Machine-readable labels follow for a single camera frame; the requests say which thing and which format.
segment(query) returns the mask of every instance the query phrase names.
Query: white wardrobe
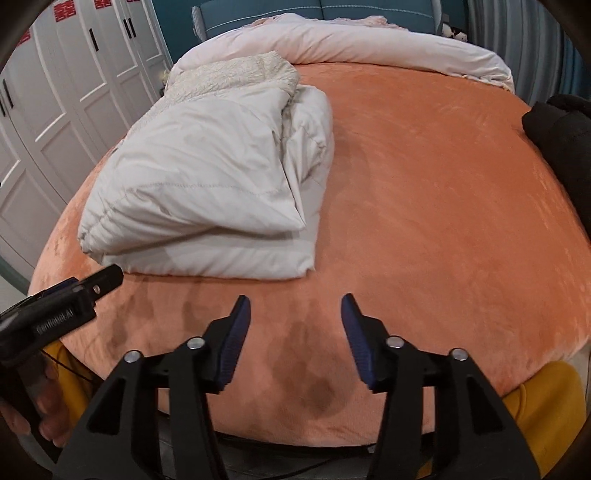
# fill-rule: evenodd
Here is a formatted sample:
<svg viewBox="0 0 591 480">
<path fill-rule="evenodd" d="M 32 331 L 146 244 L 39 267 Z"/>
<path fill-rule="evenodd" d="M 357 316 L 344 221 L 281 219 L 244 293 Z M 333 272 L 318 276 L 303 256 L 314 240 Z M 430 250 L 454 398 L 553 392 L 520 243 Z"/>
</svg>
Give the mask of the white wardrobe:
<svg viewBox="0 0 591 480">
<path fill-rule="evenodd" d="M 0 257 L 23 277 L 170 67 L 150 0 L 57 1 L 23 36 L 0 74 Z"/>
</svg>

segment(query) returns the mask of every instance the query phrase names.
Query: yellow pants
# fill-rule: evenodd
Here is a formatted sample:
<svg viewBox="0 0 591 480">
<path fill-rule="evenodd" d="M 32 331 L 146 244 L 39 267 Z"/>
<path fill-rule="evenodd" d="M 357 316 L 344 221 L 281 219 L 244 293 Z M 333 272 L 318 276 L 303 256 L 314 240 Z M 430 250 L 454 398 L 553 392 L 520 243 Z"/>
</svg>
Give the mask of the yellow pants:
<svg viewBox="0 0 591 480">
<path fill-rule="evenodd" d="M 91 373 L 60 343 L 47 353 L 81 375 Z M 72 425 L 87 407 L 92 389 L 65 368 L 57 366 Z M 540 468 L 546 475 L 564 455 L 586 420 L 583 386 L 576 370 L 566 362 L 552 362 L 504 398 L 505 405 L 523 432 Z M 427 475 L 430 465 L 421 470 Z"/>
</svg>

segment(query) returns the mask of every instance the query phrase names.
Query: black jacket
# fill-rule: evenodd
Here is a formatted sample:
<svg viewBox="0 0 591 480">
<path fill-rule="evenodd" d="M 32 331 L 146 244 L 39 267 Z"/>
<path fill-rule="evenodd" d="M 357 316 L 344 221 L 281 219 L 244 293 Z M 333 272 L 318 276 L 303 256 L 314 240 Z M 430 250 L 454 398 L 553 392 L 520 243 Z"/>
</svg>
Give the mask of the black jacket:
<svg viewBox="0 0 591 480">
<path fill-rule="evenodd" d="M 554 95 L 547 103 L 536 103 L 522 124 L 569 194 L 591 238 L 591 102 Z"/>
</svg>

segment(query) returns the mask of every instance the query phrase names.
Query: silver screw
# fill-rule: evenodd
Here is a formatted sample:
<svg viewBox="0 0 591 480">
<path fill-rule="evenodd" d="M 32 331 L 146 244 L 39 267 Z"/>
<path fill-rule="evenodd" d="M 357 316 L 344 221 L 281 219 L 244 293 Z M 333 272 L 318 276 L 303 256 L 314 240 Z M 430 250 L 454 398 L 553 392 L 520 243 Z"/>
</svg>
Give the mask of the silver screw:
<svg viewBox="0 0 591 480">
<path fill-rule="evenodd" d="M 137 350 L 132 350 L 132 351 L 127 352 L 125 354 L 125 356 L 123 357 L 123 360 L 125 360 L 129 364 L 132 364 L 134 362 L 137 362 L 140 358 L 142 358 L 142 352 L 138 352 Z"/>
<path fill-rule="evenodd" d="M 404 346 L 404 339 L 394 335 L 386 339 L 386 345 L 390 348 L 402 348 Z"/>
<path fill-rule="evenodd" d="M 187 342 L 187 346 L 191 350 L 199 350 L 203 345 L 205 345 L 205 340 L 201 337 L 193 337 Z"/>
<path fill-rule="evenodd" d="M 452 357 L 459 362 L 463 362 L 464 360 L 468 360 L 469 355 L 463 348 L 454 348 L 452 350 Z"/>
</svg>

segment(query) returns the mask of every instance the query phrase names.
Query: human hand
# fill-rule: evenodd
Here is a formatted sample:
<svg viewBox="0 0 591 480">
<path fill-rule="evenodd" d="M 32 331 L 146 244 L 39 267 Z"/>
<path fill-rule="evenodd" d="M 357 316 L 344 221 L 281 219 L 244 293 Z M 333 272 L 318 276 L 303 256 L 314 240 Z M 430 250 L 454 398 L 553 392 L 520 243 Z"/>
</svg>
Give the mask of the human hand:
<svg viewBox="0 0 591 480">
<path fill-rule="evenodd" d="M 57 381 L 55 367 L 53 365 L 47 365 L 45 373 L 49 381 L 35 399 L 37 407 L 43 416 L 43 420 L 39 425 L 39 432 L 57 447 L 63 447 L 72 433 L 70 412 L 64 401 L 61 386 Z M 14 433 L 18 435 L 28 435 L 31 433 L 29 422 L 2 400 L 0 400 L 0 415 Z"/>
</svg>

